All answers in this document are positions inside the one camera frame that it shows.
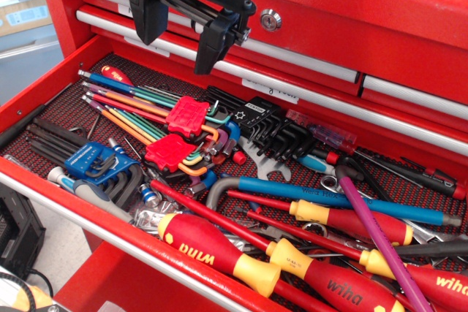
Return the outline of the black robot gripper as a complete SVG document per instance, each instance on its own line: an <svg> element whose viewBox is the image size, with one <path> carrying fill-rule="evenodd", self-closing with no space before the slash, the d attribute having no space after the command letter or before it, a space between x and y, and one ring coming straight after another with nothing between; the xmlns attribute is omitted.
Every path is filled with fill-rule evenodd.
<svg viewBox="0 0 468 312"><path fill-rule="evenodd" d="M195 62L196 75L209 75L229 48L247 40L252 0L129 0L135 30L145 45L167 30L170 8L204 26Z"/></svg>

